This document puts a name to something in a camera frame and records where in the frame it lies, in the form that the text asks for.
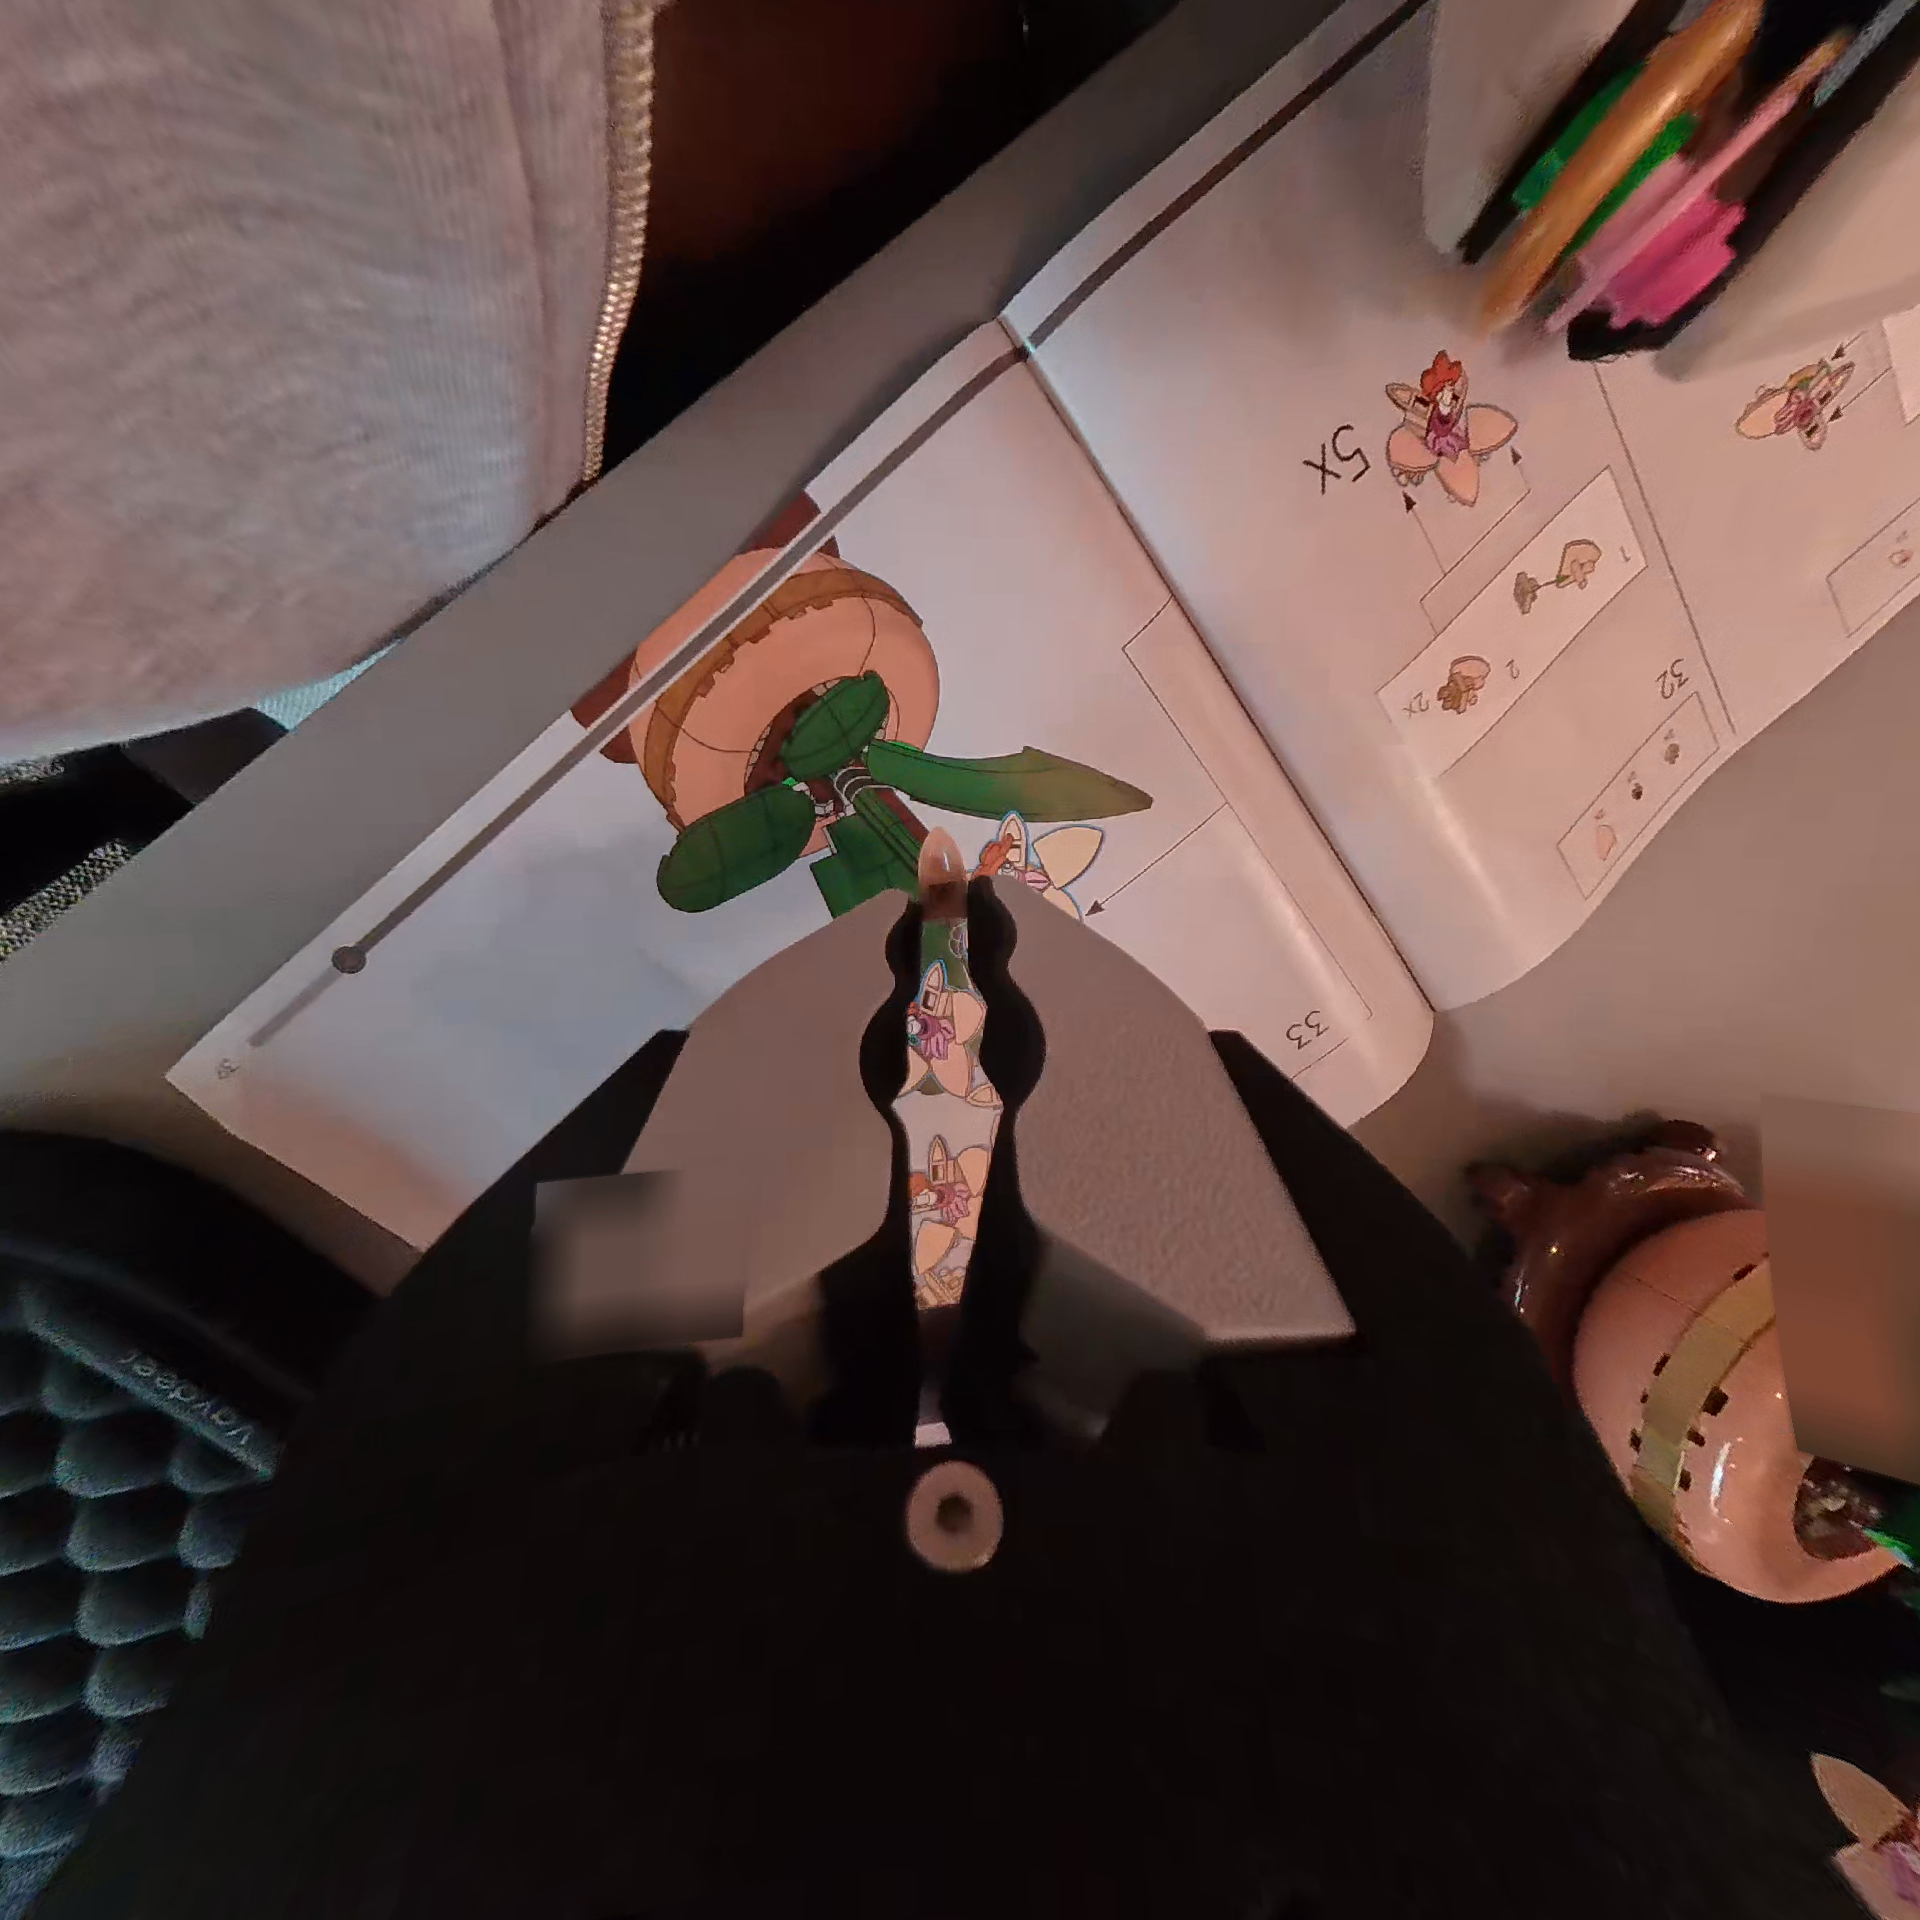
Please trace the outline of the pink and gold flower assembly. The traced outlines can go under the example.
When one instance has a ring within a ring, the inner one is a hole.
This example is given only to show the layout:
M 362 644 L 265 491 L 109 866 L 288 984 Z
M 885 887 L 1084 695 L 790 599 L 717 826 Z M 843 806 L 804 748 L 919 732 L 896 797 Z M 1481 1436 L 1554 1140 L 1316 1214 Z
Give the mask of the pink and gold flower assembly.
M 1532 313 L 1549 333 L 1601 325 L 1643 339 L 1680 325 L 1736 264 L 1742 171 L 1831 98 L 1867 42 L 1857 4 L 1699 4 L 1661 36 L 1627 19 L 1488 207 L 1516 227 L 1481 330 Z

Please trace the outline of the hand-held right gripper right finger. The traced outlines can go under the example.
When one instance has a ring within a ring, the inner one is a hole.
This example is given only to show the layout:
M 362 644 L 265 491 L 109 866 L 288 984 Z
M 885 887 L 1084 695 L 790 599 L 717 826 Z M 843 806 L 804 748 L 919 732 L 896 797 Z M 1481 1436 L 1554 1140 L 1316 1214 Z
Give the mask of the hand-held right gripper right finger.
M 975 882 L 1002 1097 L 955 1327 L 955 1436 L 1095 1434 L 1145 1372 L 1357 1340 L 1205 1022 L 1015 882 Z

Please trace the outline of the black honeycomb seat cushion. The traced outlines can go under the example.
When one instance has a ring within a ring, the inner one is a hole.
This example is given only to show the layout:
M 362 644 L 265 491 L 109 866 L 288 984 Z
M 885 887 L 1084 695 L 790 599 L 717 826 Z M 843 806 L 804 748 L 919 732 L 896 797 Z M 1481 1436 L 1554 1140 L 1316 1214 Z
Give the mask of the black honeycomb seat cushion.
M 368 1312 L 201 1171 L 4 1129 L 4 1917 L 120 1791 Z

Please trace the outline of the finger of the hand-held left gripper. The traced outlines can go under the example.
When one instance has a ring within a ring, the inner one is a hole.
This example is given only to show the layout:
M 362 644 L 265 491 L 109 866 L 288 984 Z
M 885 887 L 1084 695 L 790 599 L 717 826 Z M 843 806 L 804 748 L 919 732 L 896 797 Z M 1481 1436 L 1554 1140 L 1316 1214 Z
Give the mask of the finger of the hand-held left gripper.
M 1659 373 L 1724 373 L 1837 348 L 1916 304 L 1916 4 L 1742 189 L 1735 263 L 1669 325 L 1571 325 L 1575 364 L 1653 353 Z
M 1601 55 L 1646 14 L 1659 36 L 1669 4 L 1441 4 L 1426 62 L 1424 228 L 1456 251 L 1535 134 Z

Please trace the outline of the pink brick flower pot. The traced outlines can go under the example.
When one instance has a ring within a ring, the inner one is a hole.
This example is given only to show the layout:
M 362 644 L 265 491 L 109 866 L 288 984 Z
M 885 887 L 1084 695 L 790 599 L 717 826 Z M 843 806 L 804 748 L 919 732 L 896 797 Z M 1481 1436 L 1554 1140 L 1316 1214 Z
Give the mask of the pink brick flower pot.
M 1707 1128 L 1653 1120 L 1576 1171 L 1475 1162 L 1465 1186 L 1510 1244 L 1510 1308 L 1691 1570 L 1782 1607 L 1907 1575 L 1894 1499 L 1794 1434 L 1766 1217 Z

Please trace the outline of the building instruction booklet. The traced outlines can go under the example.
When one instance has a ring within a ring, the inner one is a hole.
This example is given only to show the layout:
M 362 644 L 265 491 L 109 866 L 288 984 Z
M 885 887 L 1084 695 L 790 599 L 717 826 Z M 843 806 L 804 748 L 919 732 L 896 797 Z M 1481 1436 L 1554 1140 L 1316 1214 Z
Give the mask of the building instruction booklet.
M 1916 603 L 1867 325 L 1672 380 L 1475 333 L 1437 4 L 1348 4 L 168 1071 L 427 1249 L 927 830 L 1341 1124 Z

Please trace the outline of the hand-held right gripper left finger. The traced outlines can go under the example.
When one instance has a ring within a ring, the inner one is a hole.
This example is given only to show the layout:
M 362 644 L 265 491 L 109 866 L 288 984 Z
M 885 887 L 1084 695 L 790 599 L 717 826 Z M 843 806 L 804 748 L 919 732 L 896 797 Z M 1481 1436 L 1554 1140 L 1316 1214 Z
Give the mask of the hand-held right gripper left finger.
M 778 1376 L 825 1444 L 909 1444 L 904 1004 L 919 907 L 885 892 L 753 970 L 687 1032 L 628 1176 L 616 1331 Z

